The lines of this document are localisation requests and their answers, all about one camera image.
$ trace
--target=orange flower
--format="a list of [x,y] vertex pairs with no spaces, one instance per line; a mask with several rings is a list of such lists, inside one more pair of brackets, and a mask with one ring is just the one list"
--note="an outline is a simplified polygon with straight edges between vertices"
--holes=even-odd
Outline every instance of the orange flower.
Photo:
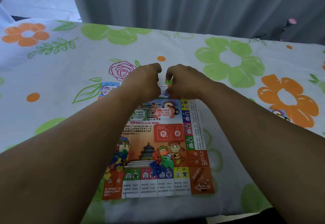
[[[274,75],[262,77],[266,87],[258,89],[258,97],[266,103],[272,104],[270,109],[285,110],[289,119],[301,127],[313,127],[314,120],[311,116],[319,115],[317,103],[306,95],[302,95],[303,87],[295,80],[281,78],[281,81]],[[285,89],[293,95],[297,105],[286,105],[278,97],[278,92]]]
[[[9,27],[5,30],[8,35],[2,37],[2,41],[6,43],[18,42],[19,46],[30,47],[36,45],[38,40],[45,41],[50,37],[47,32],[43,31],[45,28],[46,27],[42,24],[29,23],[20,24],[18,27]],[[34,35],[31,37],[24,37],[22,33],[28,30],[33,32]]]

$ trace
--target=floral tablecloth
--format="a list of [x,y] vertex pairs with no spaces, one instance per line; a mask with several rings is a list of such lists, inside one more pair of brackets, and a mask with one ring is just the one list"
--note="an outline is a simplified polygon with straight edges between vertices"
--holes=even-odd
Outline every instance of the floral tablecloth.
[[[140,65],[184,64],[325,135],[325,46],[29,19],[0,30],[0,152],[97,100]],[[270,206],[200,103],[214,195],[92,201],[84,223],[152,222]]]

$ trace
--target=hand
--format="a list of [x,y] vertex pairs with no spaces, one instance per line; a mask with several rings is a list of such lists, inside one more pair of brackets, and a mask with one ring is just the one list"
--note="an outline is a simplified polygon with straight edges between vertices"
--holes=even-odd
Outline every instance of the hand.
[[136,91],[133,95],[137,95],[139,104],[152,101],[160,95],[160,88],[157,84],[160,72],[159,63],[139,66],[128,74],[121,87],[128,88],[132,93]]
[[198,70],[181,64],[168,68],[166,79],[170,80],[172,76],[173,84],[167,92],[183,99],[201,99],[208,92],[208,86],[214,83]]

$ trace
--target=flower center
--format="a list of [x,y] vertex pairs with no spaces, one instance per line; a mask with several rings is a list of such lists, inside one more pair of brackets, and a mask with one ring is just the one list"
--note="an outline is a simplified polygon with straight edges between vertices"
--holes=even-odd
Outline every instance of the flower center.
[[278,92],[278,97],[284,104],[286,104],[288,106],[297,105],[296,98],[293,95],[291,95],[288,91],[286,91],[285,89],[282,89]]
[[115,25],[109,25],[108,27],[113,30],[124,30],[126,28],[123,26],[115,26]]
[[228,64],[230,67],[240,66],[242,63],[242,58],[234,54],[231,50],[220,53],[219,57],[223,63]]
[[22,37],[32,37],[33,35],[34,35],[34,32],[32,32],[30,30],[26,30],[21,34]]

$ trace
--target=gray curtain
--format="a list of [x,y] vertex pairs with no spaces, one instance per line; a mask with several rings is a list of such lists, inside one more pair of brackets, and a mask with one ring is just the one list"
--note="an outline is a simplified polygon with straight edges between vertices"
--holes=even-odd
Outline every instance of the gray curtain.
[[325,44],[325,0],[75,0],[84,23],[252,38],[283,26],[285,41]]

